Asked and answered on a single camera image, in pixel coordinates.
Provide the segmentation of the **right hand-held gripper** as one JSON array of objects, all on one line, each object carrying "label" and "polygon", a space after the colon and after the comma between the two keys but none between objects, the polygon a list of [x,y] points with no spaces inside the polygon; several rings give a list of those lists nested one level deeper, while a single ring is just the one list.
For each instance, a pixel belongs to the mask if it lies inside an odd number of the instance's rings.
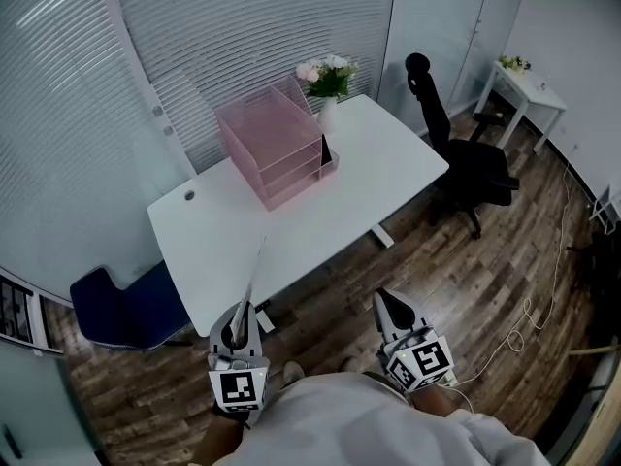
[{"label": "right hand-held gripper", "polygon": [[[378,288],[373,307],[384,341],[377,357],[384,373],[403,392],[438,383],[452,370],[454,361],[446,338],[428,324],[421,304],[397,290]],[[393,332],[392,324],[402,331]]]}]

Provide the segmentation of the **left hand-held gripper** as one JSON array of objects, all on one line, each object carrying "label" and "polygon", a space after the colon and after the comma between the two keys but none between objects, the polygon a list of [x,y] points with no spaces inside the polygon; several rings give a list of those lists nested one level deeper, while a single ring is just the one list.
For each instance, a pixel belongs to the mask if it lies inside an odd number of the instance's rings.
[{"label": "left hand-held gripper", "polygon": [[227,310],[209,336],[209,377],[217,406],[225,414],[259,412],[265,402],[270,360],[263,355],[255,308]]}]

